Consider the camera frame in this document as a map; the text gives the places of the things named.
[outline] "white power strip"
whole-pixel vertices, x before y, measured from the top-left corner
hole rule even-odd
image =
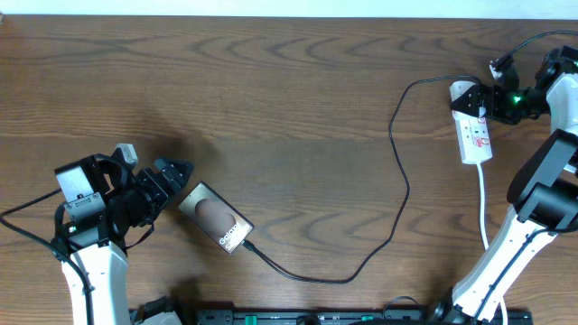
[[[454,82],[450,86],[452,101],[461,96],[473,85],[474,83],[470,81]],[[489,160],[492,155],[486,119],[484,117],[468,116],[457,111],[452,111],[452,116],[455,120],[456,131],[458,132],[461,162],[476,164]]]

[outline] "power cord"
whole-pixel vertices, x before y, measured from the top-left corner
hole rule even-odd
[[[406,203],[409,200],[409,193],[410,193],[409,181],[407,180],[406,171],[404,171],[404,167],[402,166],[401,161],[399,159],[399,155],[397,154],[396,144],[394,142],[394,136],[393,136],[394,121],[396,120],[397,112],[399,112],[399,108],[401,107],[401,104],[404,101],[404,98],[406,97],[407,91],[411,87],[413,87],[417,84],[429,83],[429,82],[435,82],[435,81],[441,81],[441,80],[450,80],[450,79],[474,79],[478,84],[481,83],[477,77],[472,76],[472,75],[444,76],[444,77],[438,77],[438,78],[432,78],[432,79],[421,79],[418,81],[414,81],[409,86],[407,86],[406,90],[404,91],[401,98],[399,99],[399,102],[397,103],[396,110],[394,111],[394,114],[391,116],[391,120],[389,121],[388,132],[389,132],[389,141],[391,142],[391,147],[394,151],[394,156],[396,157],[397,167],[399,167],[399,171],[401,171],[401,174],[404,177],[404,181],[406,182],[406,196],[404,197],[404,200],[401,203],[401,207],[399,208],[399,211],[397,212],[396,219],[394,221],[393,227],[391,228],[391,233],[389,234],[389,237],[386,239],[386,241],[384,241],[381,245],[379,245],[371,253],[369,253],[369,255],[363,260],[363,262],[361,262],[361,265],[359,265],[358,269],[350,277],[345,278],[345,279],[339,279],[339,280],[328,280],[328,279],[313,278],[313,277],[309,277],[309,276],[302,276],[302,275],[294,274],[292,272],[287,271],[281,265],[279,265],[278,263],[273,261],[267,255],[265,255],[263,252],[261,252],[258,248],[256,248],[255,245],[253,243],[251,243],[250,241],[248,241],[248,240],[243,241],[243,246],[246,249],[248,249],[249,251],[255,253],[257,256],[259,256],[265,263],[267,263],[269,266],[271,266],[271,268],[273,268],[277,273],[279,273],[280,275],[282,275],[282,276],[284,276],[290,280],[307,282],[307,283],[321,283],[321,284],[345,284],[345,283],[350,283],[351,281],[353,281],[359,275],[359,273],[361,272],[363,267],[369,262],[371,257],[373,257],[373,255],[377,254],[383,247],[387,246],[387,244],[389,244],[389,242],[391,242],[391,240],[394,237],[394,234],[396,233],[397,223],[399,222],[399,218],[401,217],[401,214],[404,211],[404,208],[406,207]]]
[[[389,309],[389,307],[395,303],[395,302],[400,302],[402,300],[409,300],[411,302],[414,302],[415,305],[417,306],[417,309],[419,309],[419,311],[422,312],[422,317],[426,315],[426,311],[424,309],[424,307],[422,307],[422,305],[419,304],[419,302],[417,302],[416,299],[410,297],[410,296],[397,296],[396,298],[392,299],[391,301],[389,301],[387,303],[387,305],[383,308],[383,311],[381,312],[382,318],[385,319],[386,318],[386,311]]]
[[[480,235],[484,250],[488,250],[488,235],[486,235],[486,190],[484,184],[484,173],[481,169],[481,162],[476,163],[478,167],[478,177],[480,178]],[[502,325],[508,325],[508,310],[504,297],[499,301],[499,308],[502,312]]]
[[[517,51],[519,51],[521,48],[525,47],[526,45],[528,45],[529,43],[537,40],[537,39],[541,39],[543,37],[549,36],[549,35],[573,35],[573,36],[578,36],[578,32],[575,31],[551,31],[551,32],[543,32],[540,33],[538,35],[534,35],[532,37],[530,37],[529,39],[523,41],[521,44],[519,44],[516,48],[514,48],[514,50],[509,51],[508,53],[502,55],[499,59],[496,60],[496,62],[500,62],[502,61],[504,58],[507,58],[510,55],[513,55],[514,53],[516,53]]]
[[[89,279],[86,277],[86,275],[84,275],[84,273],[80,270],[79,266],[76,265],[74,262],[72,262],[66,255],[64,255],[60,250],[58,250],[56,247],[52,246],[49,242],[47,242],[46,240],[36,236],[35,234],[32,234],[20,227],[17,227],[13,224],[11,224],[10,222],[5,220],[5,216],[8,216],[11,213],[14,213],[16,211],[19,211],[21,209],[25,209],[30,207],[33,204],[36,204],[40,201],[46,200],[58,193],[61,192],[61,189],[57,189],[57,190],[53,190],[52,192],[42,195],[40,198],[38,199],[34,199],[31,200],[28,203],[24,203],[21,206],[12,208],[12,209],[8,209],[2,213],[0,213],[0,223],[2,223],[4,226],[6,226],[9,229],[12,229],[13,231],[19,233],[20,235],[24,236],[24,237],[28,237],[31,240],[35,241],[36,243],[50,249],[61,261],[68,263],[70,265],[70,267],[72,267],[72,269],[74,270],[74,272],[76,272],[76,274],[79,276],[80,280],[82,281],[82,291],[84,292],[84,298],[86,300],[86,309],[87,309],[87,325],[93,325],[94,322],[92,320],[92,296],[91,296],[91,287],[89,284]]]

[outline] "wood grain surface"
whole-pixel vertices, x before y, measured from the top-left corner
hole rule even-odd
[[[387,122],[416,79],[470,73],[527,37],[573,22],[8,16],[0,27],[0,209],[58,187],[53,169],[132,143],[139,168],[188,159],[187,193],[204,180],[255,225],[250,239],[303,275],[349,276],[388,236],[405,194]],[[545,53],[516,57],[532,86]],[[398,295],[436,302],[482,254],[476,168],[462,165],[450,81],[418,85],[394,126],[412,185],[396,236],[346,285],[291,282],[255,255],[220,250],[175,208],[129,252],[129,305],[174,294],[188,303],[259,308],[380,308]],[[488,228],[507,209],[517,169],[549,117],[491,123],[484,164]],[[10,219],[42,237],[62,197]],[[128,241],[143,229],[133,229]],[[536,324],[575,323],[578,239],[561,236],[506,296]],[[44,248],[0,229],[0,323],[71,324],[70,296]]]

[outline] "black cable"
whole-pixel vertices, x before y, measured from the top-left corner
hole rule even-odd
[[[528,45],[529,43],[543,38],[545,36],[549,36],[549,35],[574,35],[574,36],[578,36],[578,32],[575,31],[551,31],[551,32],[543,32],[540,33],[538,35],[534,35],[532,37],[530,37],[529,39],[523,41],[521,44],[519,44],[514,50],[509,51],[508,53],[506,53],[505,55],[503,55],[501,58],[497,59],[497,63],[500,62],[503,58],[507,58],[508,56],[516,53],[517,51],[519,51],[521,48],[525,47],[526,45]]]
[[[509,271],[509,269],[512,267],[512,265],[514,265],[514,263],[517,261],[517,259],[522,255],[522,253],[524,253],[524,250],[532,243],[532,241],[534,240],[534,238],[536,238],[536,236],[543,234],[543,233],[546,233],[546,232],[554,233],[554,234],[565,234],[565,233],[571,233],[571,232],[575,232],[575,231],[578,231],[578,227],[569,227],[567,229],[541,229],[541,230],[537,230],[532,235],[530,235],[526,239],[524,244],[522,244],[522,247],[520,247],[520,249],[518,249],[516,254],[512,257],[512,259],[509,260],[506,267],[504,267],[502,272],[498,275],[498,278],[496,279],[496,281],[494,281],[494,283],[489,287],[488,293],[486,293],[486,296],[481,301],[481,305],[478,308],[478,310],[476,311],[476,313],[473,315],[471,322],[474,323],[477,321],[477,319],[481,315],[481,312],[484,310],[484,307],[488,303],[490,296],[494,293],[494,291],[498,287],[498,284],[502,281],[504,276],[506,276],[506,273]]]
[[[419,311],[422,312],[422,317],[425,316],[426,312],[424,307],[422,307],[422,305],[419,304],[419,302],[417,302],[416,299],[410,297],[410,296],[397,296],[396,298],[392,299],[391,301],[389,301],[386,305],[386,307],[383,308],[383,311],[381,312],[383,319],[386,318],[386,311],[389,309],[389,307],[394,303],[394,302],[399,302],[402,300],[409,300],[415,303],[415,305],[417,306],[417,308],[419,309]]]
[[[404,171],[404,167],[402,166],[401,161],[399,160],[399,155],[397,154],[396,144],[394,143],[394,136],[393,136],[393,126],[394,126],[394,121],[396,120],[397,112],[399,111],[399,108],[401,107],[401,104],[404,101],[404,98],[406,97],[407,91],[411,87],[413,87],[414,85],[420,84],[420,83],[428,83],[428,82],[434,82],[434,81],[448,80],[448,79],[474,79],[477,83],[479,83],[479,84],[481,83],[477,77],[472,76],[472,75],[444,76],[444,77],[432,78],[432,79],[421,79],[418,81],[414,81],[409,86],[407,86],[406,90],[404,91],[401,98],[399,99],[399,102],[397,103],[396,110],[394,111],[394,114],[391,116],[391,120],[389,121],[388,132],[389,132],[389,141],[391,142],[391,147],[393,148],[394,156],[396,157],[397,167],[399,167],[399,171],[401,171],[401,174],[404,177],[404,181],[406,182],[406,196],[404,197],[404,200],[401,203],[401,207],[399,208],[399,211],[397,212],[396,219],[394,221],[393,227],[391,228],[391,233],[389,234],[389,237],[386,239],[386,241],[384,241],[381,245],[379,245],[371,253],[369,253],[369,255],[363,260],[363,262],[361,262],[361,265],[359,265],[358,269],[355,271],[355,273],[353,273],[352,276],[350,276],[346,279],[340,279],[340,280],[326,280],[326,279],[318,279],[318,278],[312,278],[312,277],[308,277],[308,276],[301,276],[301,275],[293,274],[293,273],[287,271],[286,269],[284,269],[281,265],[279,265],[275,261],[273,261],[271,258],[269,258],[267,255],[265,255],[263,252],[261,252],[250,241],[248,241],[248,240],[243,241],[243,246],[246,249],[248,249],[249,251],[255,253],[265,263],[267,263],[269,266],[271,266],[271,268],[273,268],[276,272],[278,272],[280,275],[286,277],[287,279],[291,279],[291,280],[295,280],[295,281],[302,281],[302,282],[307,282],[307,283],[321,283],[321,284],[345,284],[345,283],[350,283],[351,281],[353,281],[359,275],[359,273],[361,272],[363,267],[369,262],[371,257],[373,257],[373,255],[377,254],[383,247],[387,246],[387,244],[389,244],[389,242],[391,242],[392,238],[394,237],[394,234],[396,233],[397,223],[399,222],[399,218],[401,217],[401,214],[404,211],[404,208],[406,207],[406,203],[409,200],[409,193],[410,193],[409,181],[407,180],[406,171]]]
[[[76,272],[76,274],[79,276],[80,280],[82,281],[82,287],[83,287],[82,291],[84,292],[84,298],[86,300],[87,325],[92,325],[92,324],[94,324],[94,322],[92,320],[92,297],[91,297],[91,293],[90,293],[91,288],[90,288],[89,280],[87,279],[86,275],[84,275],[84,273],[82,273],[79,266],[76,265],[74,262],[72,262],[66,255],[64,255],[60,250],[56,249],[54,246],[52,246],[46,240],[44,240],[44,239],[36,236],[35,234],[32,234],[32,233],[30,233],[30,232],[28,232],[28,231],[26,231],[20,227],[15,226],[4,219],[5,216],[7,216],[13,212],[28,208],[32,204],[38,203],[42,200],[46,200],[49,197],[54,196],[60,192],[61,192],[61,189],[53,190],[52,192],[50,192],[46,195],[43,195],[38,199],[31,200],[30,202],[24,203],[21,206],[18,206],[18,207],[12,208],[12,209],[8,209],[8,210],[0,213],[0,223],[2,223],[7,228],[19,233],[20,235],[22,235],[24,237],[28,237],[31,240],[37,242],[38,244],[50,249],[60,260],[64,261],[65,263],[68,263],[70,265],[70,267],[72,267],[74,272]]]

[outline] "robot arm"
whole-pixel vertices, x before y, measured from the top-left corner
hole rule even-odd
[[[530,260],[555,239],[555,231],[575,227],[578,187],[558,176],[562,170],[576,173],[578,51],[564,46],[546,55],[534,88],[517,88],[512,63],[511,57],[492,62],[490,70],[500,85],[472,85],[452,102],[453,113],[511,125],[548,113],[551,136],[510,184],[511,206],[498,235],[474,269],[452,289],[443,304],[447,307],[438,309],[435,320],[492,320],[499,300]]]
[[[159,172],[145,168],[134,175],[137,164],[134,147],[120,144],[111,157],[95,154],[55,170],[66,203],[55,213],[52,244],[66,252],[88,277],[96,325],[131,324],[126,299],[126,251],[130,246],[126,246],[125,235],[129,228],[150,225],[139,242],[145,239],[192,173],[189,162],[160,158],[154,162]],[[65,209],[70,222],[63,224]],[[81,280],[68,264],[62,264],[62,272],[70,289],[74,323],[86,324]]]

